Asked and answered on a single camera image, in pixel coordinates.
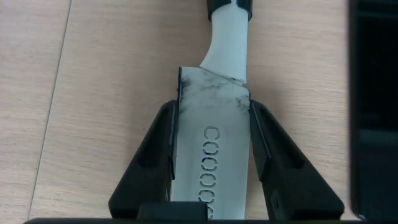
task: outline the white blade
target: white blade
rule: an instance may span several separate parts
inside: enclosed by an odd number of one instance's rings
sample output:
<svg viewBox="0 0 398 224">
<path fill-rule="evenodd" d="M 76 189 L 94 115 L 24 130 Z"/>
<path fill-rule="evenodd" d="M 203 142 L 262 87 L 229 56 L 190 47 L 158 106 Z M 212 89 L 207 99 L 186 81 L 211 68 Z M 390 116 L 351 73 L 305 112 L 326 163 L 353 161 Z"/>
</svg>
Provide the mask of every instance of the white blade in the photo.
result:
<svg viewBox="0 0 398 224">
<path fill-rule="evenodd" d="M 249 91 L 183 67 L 171 201 L 203 201 L 209 218 L 244 219 L 249 161 Z"/>
</svg>

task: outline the black handle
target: black handle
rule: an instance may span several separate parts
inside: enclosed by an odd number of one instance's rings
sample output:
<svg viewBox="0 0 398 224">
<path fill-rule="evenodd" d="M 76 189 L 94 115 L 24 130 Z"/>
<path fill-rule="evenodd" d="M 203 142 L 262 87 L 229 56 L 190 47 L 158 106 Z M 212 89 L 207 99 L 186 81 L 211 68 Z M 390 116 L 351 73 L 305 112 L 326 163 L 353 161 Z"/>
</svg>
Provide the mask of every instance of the black handle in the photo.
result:
<svg viewBox="0 0 398 224">
<path fill-rule="evenodd" d="M 211 15 L 213 14 L 214 11 L 217 9 L 227 5 L 231 4 L 231 0 L 206 0 L 207 1 L 207 13 L 208 13 L 208 18 L 209 21 L 211 22 Z M 252 13 L 252 8 L 253 8 L 253 1 L 252 0 L 237 0 L 236 4 L 238 7 L 246 10 L 249 14 L 249 21 L 251 20 L 253 13 Z"/>
</svg>

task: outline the black object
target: black object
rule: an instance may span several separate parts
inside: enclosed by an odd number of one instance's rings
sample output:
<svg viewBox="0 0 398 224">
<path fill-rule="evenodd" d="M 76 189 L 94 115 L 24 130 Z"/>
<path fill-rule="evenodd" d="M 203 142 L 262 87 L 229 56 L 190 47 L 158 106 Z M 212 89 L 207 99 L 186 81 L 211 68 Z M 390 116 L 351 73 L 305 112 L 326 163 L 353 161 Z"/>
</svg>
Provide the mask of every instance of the black object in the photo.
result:
<svg viewBox="0 0 398 224">
<path fill-rule="evenodd" d="M 250 130 L 269 220 L 340 219 L 343 202 L 271 112 L 254 100 Z"/>
<path fill-rule="evenodd" d="M 140 206 L 138 220 L 145 221 L 207 221 L 205 202 L 145 203 Z"/>
<path fill-rule="evenodd" d="M 227 5 L 231 4 L 231 0 L 206 0 L 207 1 L 207 13 L 208 13 L 208 18 L 209 21 L 211 22 L 211 15 L 213 14 L 214 11 L 217 9 Z M 246 10 L 249 14 L 249 21 L 251 20 L 253 16 L 253 2 L 252 0 L 237 0 L 236 4 L 238 7 Z"/>
<path fill-rule="evenodd" d="M 174 178 L 177 102 L 161 107 L 116 187 L 109 209 L 114 221 L 37 219 L 28 223 L 118 223 L 207 221 L 207 205 L 169 202 Z M 267 108 L 251 100 L 250 126 L 257 173 L 270 221 L 338 220 L 344 205 Z"/>
<path fill-rule="evenodd" d="M 398 220 L 398 1 L 348 2 L 351 208 Z"/>
<path fill-rule="evenodd" d="M 159 110 L 136 155 L 109 200 L 113 218 L 132 218 L 148 202 L 168 202 L 175 171 L 177 103 Z"/>
</svg>

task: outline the black clamp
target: black clamp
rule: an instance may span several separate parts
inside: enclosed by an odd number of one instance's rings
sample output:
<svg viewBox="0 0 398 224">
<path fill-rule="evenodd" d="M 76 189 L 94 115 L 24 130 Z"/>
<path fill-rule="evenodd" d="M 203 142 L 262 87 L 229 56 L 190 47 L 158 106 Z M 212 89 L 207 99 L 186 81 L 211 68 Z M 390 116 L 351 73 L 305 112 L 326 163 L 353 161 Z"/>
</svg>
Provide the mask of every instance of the black clamp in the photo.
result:
<svg viewBox="0 0 398 224">
<path fill-rule="evenodd" d="M 164 104 L 113 192 L 108 205 L 113 218 L 137 218 L 145 203 L 169 201 L 175 178 L 178 105 Z"/>
<path fill-rule="evenodd" d="M 207 0 L 207 13 L 208 13 L 208 18 L 209 21 L 211 22 L 211 15 L 213 14 L 214 11 L 217 9 L 227 5 L 231 4 L 231 0 Z M 249 14 L 249 21 L 251 20 L 253 13 L 253 1 L 252 0 L 237 0 L 237 5 L 238 7 L 246 10 Z"/>
</svg>

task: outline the wooden table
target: wooden table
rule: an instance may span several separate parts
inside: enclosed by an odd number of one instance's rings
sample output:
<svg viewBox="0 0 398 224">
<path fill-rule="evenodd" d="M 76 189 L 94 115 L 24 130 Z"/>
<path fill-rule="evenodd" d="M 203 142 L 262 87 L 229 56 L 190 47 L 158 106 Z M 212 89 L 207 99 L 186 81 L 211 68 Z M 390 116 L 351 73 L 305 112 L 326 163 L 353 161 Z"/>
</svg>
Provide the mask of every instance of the wooden table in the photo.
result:
<svg viewBox="0 0 398 224">
<path fill-rule="evenodd" d="M 204 0 L 0 0 L 0 219 L 108 217 L 179 66 L 211 39 Z M 257 0 L 248 84 L 346 205 L 346 1 Z M 267 218 L 254 161 L 246 218 Z"/>
</svg>

